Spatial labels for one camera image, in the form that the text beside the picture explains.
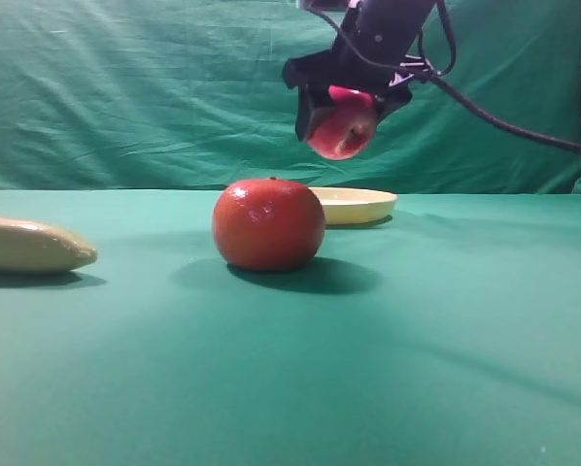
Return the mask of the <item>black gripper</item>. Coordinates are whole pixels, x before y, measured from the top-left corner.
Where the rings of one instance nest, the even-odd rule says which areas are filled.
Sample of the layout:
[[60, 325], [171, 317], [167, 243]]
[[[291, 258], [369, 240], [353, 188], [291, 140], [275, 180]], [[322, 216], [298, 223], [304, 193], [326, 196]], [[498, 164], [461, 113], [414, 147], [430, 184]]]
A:
[[299, 87], [295, 134], [300, 142], [308, 142], [335, 110], [328, 90], [332, 85], [376, 94], [377, 124], [411, 102], [410, 90], [389, 88], [415, 77], [423, 80], [430, 73], [427, 61], [409, 50], [434, 1], [298, 1], [296, 5], [323, 19], [336, 33], [328, 49], [290, 58], [283, 68], [286, 86]]

